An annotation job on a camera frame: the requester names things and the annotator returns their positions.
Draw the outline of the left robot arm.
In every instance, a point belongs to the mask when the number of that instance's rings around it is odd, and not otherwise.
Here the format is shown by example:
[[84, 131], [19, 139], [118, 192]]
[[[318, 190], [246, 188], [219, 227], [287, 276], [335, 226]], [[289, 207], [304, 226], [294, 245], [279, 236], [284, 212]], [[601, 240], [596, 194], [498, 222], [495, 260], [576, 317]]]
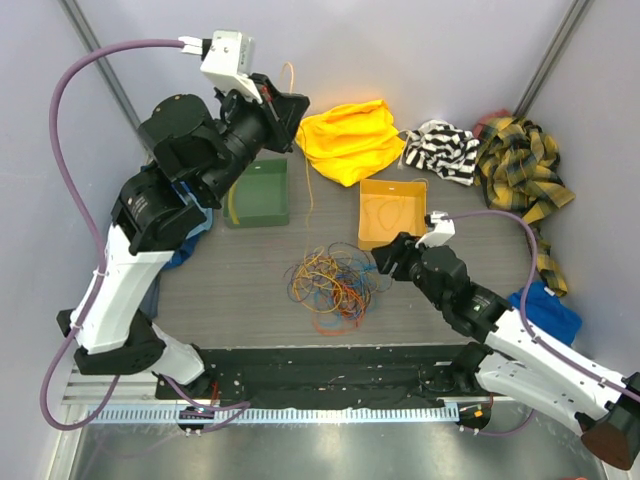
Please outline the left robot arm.
[[190, 398], [210, 391], [214, 371], [201, 350], [164, 333], [140, 305], [153, 280], [187, 236], [206, 221], [258, 153], [291, 151], [310, 106], [307, 96], [282, 93], [253, 74], [258, 96], [217, 90], [220, 115], [193, 94], [159, 103], [138, 132], [151, 150], [150, 166], [126, 181], [111, 211], [106, 271], [87, 316], [57, 315], [61, 332], [76, 329], [74, 360], [84, 375], [151, 372], [173, 381]]

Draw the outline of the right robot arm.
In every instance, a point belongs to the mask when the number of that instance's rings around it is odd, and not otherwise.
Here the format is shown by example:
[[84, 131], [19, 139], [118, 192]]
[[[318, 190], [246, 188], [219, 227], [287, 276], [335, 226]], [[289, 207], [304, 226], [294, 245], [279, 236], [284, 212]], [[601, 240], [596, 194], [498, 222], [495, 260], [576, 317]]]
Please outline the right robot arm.
[[580, 437], [602, 462], [630, 470], [639, 456], [639, 375], [625, 376], [556, 340], [504, 298], [472, 281], [448, 246], [407, 233], [372, 251], [379, 273], [412, 282], [446, 323], [470, 338], [451, 380], [527, 405]]

